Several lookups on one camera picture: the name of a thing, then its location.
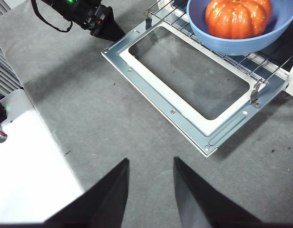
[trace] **bowl rim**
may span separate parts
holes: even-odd
[[[210,38],[214,38],[216,40],[219,40],[219,41],[225,41],[225,42],[243,42],[243,41],[252,41],[252,40],[257,40],[257,39],[261,39],[261,38],[264,38],[264,37],[267,37],[267,36],[270,36],[272,35],[273,33],[277,33],[278,31],[284,29],[286,26],[288,26],[292,20],[293,20],[293,15],[284,23],[282,24],[279,28],[277,28],[276,30],[273,30],[271,32],[268,32],[266,34],[263,34],[263,35],[260,35],[260,36],[257,36],[257,37],[251,37],[251,38],[245,38],[245,39],[226,39],[226,38],[220,38],[220,37],[215,37],[215,36],[212,36],[202,30],[200,30],[196,25],[195,23],[191,20],[191,16],[190,16],[190,12],[189,12],[189,9],[190,9],[190,4],[192,1],[195,1],[195,0],[189,0],[188,4],[187,4],[187,7],[186,7],[186,14],[188,16],[188,19],[189,19],[189,23],[191,26],[193,26],[196,30],[198,30],[200,33],[202,33],[203,35],[207,36],[207,37],[210,37]]]

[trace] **black strap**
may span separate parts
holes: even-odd
[[[32,4],[32,8],[33,8],[33,11],[34,13],[36,14],[36,16],[38,18],[40,18],[41,21],[43,21],[45,24],[53,27],[55,30],[59,31],[59,32],[69,32],[71,27],[72,27],[72,21],[70,21],[70,26],[66,29],[66,30],[60,30],[59,28],[53,26],[52,24],[50,24],[48,21],[46,21],[42,15],[40,14],[39,12],[39,9],[38,9],[38,6],[37,6],[37,3],[36,3],[36,0],[31,0],[31,4]]]

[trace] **oven window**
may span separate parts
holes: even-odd
[[[208,120],[249,90],[247,82],[164,27],[157,27],[129,52]]]

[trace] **metal rack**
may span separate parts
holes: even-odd
[[[194,35],[191,26],[186,17],[186,5],[187,0],[157,0],[150,8],[146,10],[146,16],[151,18],[155,16],[168,25],[176,28],[184,35],[188,36],[200,45],[203,45],[197,37]],[[293,52],[288,54],[286,59],[282,62],[273,63],[272,57],[284,49],[287,44],[293,41],[293,31],[291,31],[291,39],[283,40],[280,38],[281,44],[278,47],[274,47],[274,51],[270,54],[265,54],[262,50],[250,53],[245,56],[228,56],[215,53],[217,56],[227,61],[234,67],[240,69],[245,74],[249,75],[253,79],[260,83],[265,83],[273,75],[277,75],[283,79],[287,79],[289,71],[283,67],[293,60]]]

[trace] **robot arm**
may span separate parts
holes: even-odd
[[[101,39],[115,42],[125,35],[124,31],[114,20],[113,9],[110,6],[106,7],[101,5],[101,0],[42,1],[61,14],[64,19],[70,21],[70,27],[67,28],[67,30],[60,30],[41,16],[36,0],[31,0],[33,10],[37,17],[60,32],[69,32],[72,22],[75,22],[81,26],[81,28],[90,30],[92,36]]]

